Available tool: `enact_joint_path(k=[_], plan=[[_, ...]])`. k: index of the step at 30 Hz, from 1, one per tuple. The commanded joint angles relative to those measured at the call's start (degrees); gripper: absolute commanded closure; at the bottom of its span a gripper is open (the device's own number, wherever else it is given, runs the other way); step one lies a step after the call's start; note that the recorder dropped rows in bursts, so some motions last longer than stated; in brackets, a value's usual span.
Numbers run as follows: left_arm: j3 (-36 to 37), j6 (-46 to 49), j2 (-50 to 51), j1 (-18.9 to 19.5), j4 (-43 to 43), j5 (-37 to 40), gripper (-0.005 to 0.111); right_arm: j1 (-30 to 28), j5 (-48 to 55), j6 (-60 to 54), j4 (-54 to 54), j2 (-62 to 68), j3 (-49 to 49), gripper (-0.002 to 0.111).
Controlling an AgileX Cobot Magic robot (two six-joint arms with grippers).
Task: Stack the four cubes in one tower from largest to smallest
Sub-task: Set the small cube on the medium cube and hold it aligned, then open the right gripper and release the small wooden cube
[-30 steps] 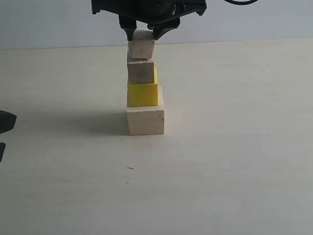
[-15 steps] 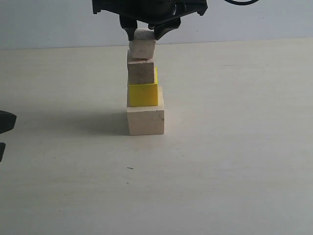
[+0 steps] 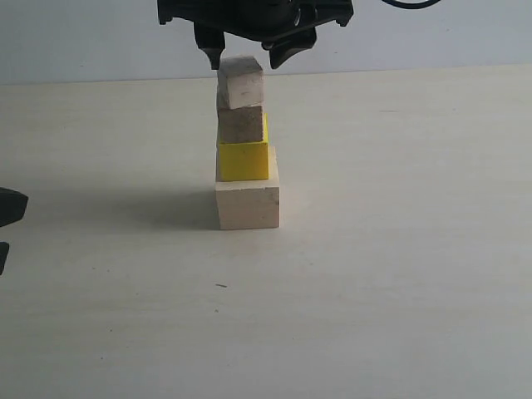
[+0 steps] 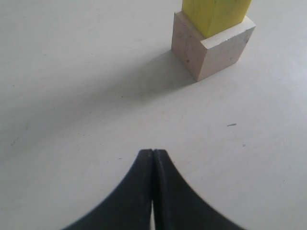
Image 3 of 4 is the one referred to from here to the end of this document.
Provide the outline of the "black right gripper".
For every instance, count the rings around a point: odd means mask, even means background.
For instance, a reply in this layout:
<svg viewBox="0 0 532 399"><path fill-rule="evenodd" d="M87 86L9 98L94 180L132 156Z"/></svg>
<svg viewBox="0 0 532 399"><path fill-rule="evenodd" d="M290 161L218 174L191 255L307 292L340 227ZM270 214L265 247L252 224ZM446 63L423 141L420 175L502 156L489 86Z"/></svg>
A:
<svg viewBox="0 0 532 399"><path fill-rule="evenodd" d="M162 0L160 24L179 18L194 24L197 47L218 70L224 34L262 42L272 69L314 47L316 27L330 22L345 27L354 15L351 1Z"/></svg>

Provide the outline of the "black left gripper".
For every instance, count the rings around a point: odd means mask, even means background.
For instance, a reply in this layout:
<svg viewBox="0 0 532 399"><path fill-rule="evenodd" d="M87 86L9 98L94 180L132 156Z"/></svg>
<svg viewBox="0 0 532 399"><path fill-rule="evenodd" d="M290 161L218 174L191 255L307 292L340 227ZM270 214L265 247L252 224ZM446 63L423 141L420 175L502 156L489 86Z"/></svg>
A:
<svg viewBox="0 0 532 399"><path fill-rule="evenodd" d="M14 224L24 217L28 203L27 195L2 187L0 197L2 227Z"/></svg>

